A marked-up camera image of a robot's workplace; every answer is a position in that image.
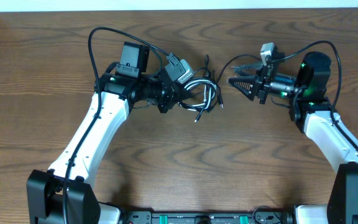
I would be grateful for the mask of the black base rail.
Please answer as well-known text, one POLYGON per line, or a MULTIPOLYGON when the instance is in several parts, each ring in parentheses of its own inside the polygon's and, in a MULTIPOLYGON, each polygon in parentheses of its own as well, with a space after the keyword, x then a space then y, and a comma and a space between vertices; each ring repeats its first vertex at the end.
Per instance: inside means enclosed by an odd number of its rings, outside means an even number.
POLYGON ((257 208, 250 212, 152 212, 129 211, 123 224, 296 224, 291 212, 257 208))

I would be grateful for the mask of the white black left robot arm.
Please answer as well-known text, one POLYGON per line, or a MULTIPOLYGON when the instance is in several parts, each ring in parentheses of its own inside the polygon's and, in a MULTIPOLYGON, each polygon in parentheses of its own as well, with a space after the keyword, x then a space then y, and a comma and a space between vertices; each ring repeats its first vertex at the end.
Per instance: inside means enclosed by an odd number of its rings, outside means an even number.
POLYGON ((89 110, 75 135, 47 171, 33 170, 27 187, 31 223, 121 223, 119 208, 99 202, 93 186, 99 165, 120 125, 138 101, 161 113, 183 100, 193 76, 190 64, 173 53, 153 75, 145 71, 149 45, 125 42, 121 59, 95 81, 89 110))

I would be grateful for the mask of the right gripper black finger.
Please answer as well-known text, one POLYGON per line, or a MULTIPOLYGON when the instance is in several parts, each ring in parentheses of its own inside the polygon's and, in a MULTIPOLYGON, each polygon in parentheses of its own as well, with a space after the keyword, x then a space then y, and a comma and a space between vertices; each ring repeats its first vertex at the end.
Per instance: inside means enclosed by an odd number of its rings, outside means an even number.
POLYGON ((228 79, 229 84, 239 90, 249 100, 255 98, 255 81, 257 77, 254 76, 241 76, 232 77, 228 79))
POLYGON ((233 70, 236 74, 238 75, 246 75, 246 71, 248 70, 261 70, 263 68, 263 63, 262 62, 256 62, 256 63, 251 63, 251 64, 243 64, 243 65, 238 65, 238 66, 233 66, 233 70))

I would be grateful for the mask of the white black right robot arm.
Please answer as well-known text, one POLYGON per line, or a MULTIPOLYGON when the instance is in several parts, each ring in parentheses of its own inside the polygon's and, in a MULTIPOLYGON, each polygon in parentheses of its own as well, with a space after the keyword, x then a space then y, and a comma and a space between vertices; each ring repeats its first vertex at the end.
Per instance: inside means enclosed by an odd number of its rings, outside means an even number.
POLYGON ((233 68, 231 86, 250 101, 264 104, 269 95, 288 100, 290 119, 311 139, 336 173, 326 205, 294 205, 279 217, 279 223, 358 223, 358 139, 346 128, 336 101, 326 97, 331 59, 322 52, 308 52, 297 76, 278 73, 288 60, 273 43, 264 44, 256 63, 233 68))

